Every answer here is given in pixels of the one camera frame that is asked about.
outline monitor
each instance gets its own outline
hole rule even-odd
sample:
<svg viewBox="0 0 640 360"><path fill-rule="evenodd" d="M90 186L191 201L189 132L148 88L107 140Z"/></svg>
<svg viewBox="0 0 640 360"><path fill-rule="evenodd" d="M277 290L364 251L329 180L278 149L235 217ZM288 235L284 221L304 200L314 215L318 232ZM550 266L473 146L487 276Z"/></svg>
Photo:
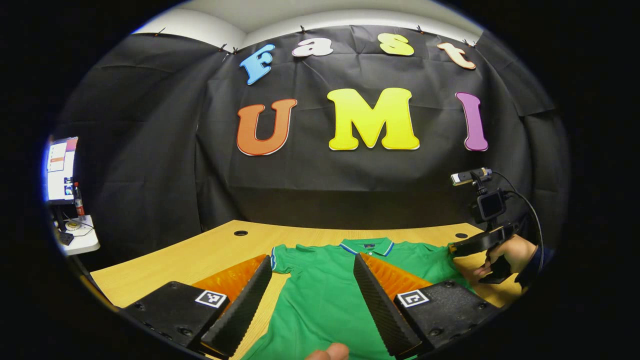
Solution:
<svg viewBox="0 0 640 360"><path fill-rule="evenodd" d="M78 137L54 140L46 160L47 201L49 204L73 204L74 159Z"/></svg>

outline wall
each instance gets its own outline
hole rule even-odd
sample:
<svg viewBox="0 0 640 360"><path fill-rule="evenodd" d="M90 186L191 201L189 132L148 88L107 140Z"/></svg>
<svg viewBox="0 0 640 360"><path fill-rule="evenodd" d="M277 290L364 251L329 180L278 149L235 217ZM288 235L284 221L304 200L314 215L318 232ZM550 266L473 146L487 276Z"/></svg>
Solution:
<svg viewBox="0 0 640 360"><path fill-rule="evenodd" d="M194 38L218 47L227 44L225 50L231 51L233 47L242 49L269 38L300 31L300 25L305 29L338 25L388 25L415 29L419 25L426 32L459 41L466 39L468 42L477 41L482 33L480 28L471 32L435 19L385 10L336 10L314 13L245 33L215 16L179 8L169 9L158 15L134 33L157 33L166 28L163 33Z"/></svg>

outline tape roll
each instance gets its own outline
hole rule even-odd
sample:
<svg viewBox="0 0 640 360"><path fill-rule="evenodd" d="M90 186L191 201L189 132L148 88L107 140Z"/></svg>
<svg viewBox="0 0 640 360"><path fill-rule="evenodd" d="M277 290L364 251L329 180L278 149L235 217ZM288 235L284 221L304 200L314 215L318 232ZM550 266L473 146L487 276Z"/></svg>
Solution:
<svg viewBox="0 0 640 360"><path fill-rule="evenodd" d="M65 227L67 228L68 231L76 231L80 229L80 224L78 224L77 222L68 221L65 224Z"/></svg>

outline shirt collar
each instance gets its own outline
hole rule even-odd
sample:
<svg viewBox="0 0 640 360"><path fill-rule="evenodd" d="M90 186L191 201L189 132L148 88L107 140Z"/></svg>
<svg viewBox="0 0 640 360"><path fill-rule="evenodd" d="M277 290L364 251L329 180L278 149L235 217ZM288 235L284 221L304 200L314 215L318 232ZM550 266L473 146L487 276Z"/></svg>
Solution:
<svg viewBox="0 0 640 360"><path fill-rule="evenodd" d="M374 244L375 247L365 248L365 244ZM387 256L394 248L394 243L389 240L389 238L344 239L339 246L354 255L357 255L359 252L375 252L376 254Z"/></svg>

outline ceiling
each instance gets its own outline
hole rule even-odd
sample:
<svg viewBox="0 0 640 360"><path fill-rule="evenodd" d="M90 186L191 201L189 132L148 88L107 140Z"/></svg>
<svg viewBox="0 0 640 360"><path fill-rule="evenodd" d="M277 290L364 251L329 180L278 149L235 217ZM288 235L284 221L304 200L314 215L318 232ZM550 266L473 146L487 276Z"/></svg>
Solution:
<svg viewBox="0 0 640 360"><path fill-rule="evenodd" d="M430 0L192 0L176 8L215 16L245 33L297 16L357 9L409 13L439 20L478 35L482 33L477 24Z"/></svg>

